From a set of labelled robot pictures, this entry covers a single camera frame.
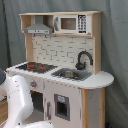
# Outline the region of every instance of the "play kitchen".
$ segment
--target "play kitchen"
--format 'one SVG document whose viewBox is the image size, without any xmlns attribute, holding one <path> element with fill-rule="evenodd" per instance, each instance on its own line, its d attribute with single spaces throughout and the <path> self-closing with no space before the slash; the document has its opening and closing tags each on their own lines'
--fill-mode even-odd
<svg viewBox="0 0 128 128">
<path fill-rule="evenodd" d="M 27 62 L 7 72 L 43 95 L 44 120 L 56 128 L 104 128 L 105 87 L 114 78 L 101 71 L 101 12 L 20 17 Z"/>
</svg>

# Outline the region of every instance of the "stovetop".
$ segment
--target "stovetop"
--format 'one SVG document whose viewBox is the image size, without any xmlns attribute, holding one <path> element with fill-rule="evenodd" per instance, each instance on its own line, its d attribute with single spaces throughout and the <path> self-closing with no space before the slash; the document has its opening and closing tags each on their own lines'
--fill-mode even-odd
<svg viewBox="0 0 128 128">
<path fill-rule="evenodd" d="M 48 65 L 48 64 L 29 62 L 27 64 L 18 66 L 16 68 L 21 69 L 21 70 L 30 71 L 30 72 L 46 73 L 47 71 L 50 71 L 56 67 L 57 66 Z"/>
</svg>

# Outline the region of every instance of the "gray curtain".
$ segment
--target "gray curtain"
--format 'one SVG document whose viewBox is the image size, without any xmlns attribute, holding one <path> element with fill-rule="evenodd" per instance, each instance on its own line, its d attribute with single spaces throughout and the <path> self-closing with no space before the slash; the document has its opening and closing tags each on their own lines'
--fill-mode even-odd
<svg viewBox="0 0 128 128">
<path fill-rule="evenodd" d="M 2 0 L 0 1 L 0 68 L 5 70 L 8 67 L 7 47 L 5 36 L 5 24 L 3 16 Z"/>
<path fill-rule="evenodd" d="M 106 120 L 113 128 L 128 127 L 128 1 L 5 0 L 12 65 L 25 61 L 20 13 L 103 11 L 102 70 L 115 81 L 106 88 Z"/>
</svg>

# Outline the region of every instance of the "range hood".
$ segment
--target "range hood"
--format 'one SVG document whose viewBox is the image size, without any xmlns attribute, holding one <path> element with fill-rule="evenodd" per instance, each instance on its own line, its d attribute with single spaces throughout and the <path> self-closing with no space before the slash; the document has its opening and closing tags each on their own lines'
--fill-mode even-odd
<svg viewBox="0 0 128 128">
<path fill-rule="evenodd" d="M 35 24 L 27 27 L 24 33 L 52 34 L 53 29 L 44 25 L 43 16 L 35 16 Z"/>
</svg>

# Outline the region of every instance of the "faucet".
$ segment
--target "faucet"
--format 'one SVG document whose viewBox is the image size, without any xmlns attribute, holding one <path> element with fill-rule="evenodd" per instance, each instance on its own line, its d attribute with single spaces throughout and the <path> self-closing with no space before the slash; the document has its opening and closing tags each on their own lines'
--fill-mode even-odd
<svg viewBox="0 0 128 128">
<path fill-rule="evenodd" d="M 83 69 L 85 69 L 85 63 L 82 64 L 82 63 L 80 62 L 80 58 L 81 58 L 81 55 L 82 55 L 82 54 L 86 54 L 86 55 L 89 57 L 89 59 L 90 59 L 90 65 L 93 65 L 92 56 L 91 56 L 88 52 L 82 51 L 82 52 L 80 52 L 80 53 L 78 54 L 78 63 L 76 64 L 77 70 L 83 70 Z"/>
</svg>

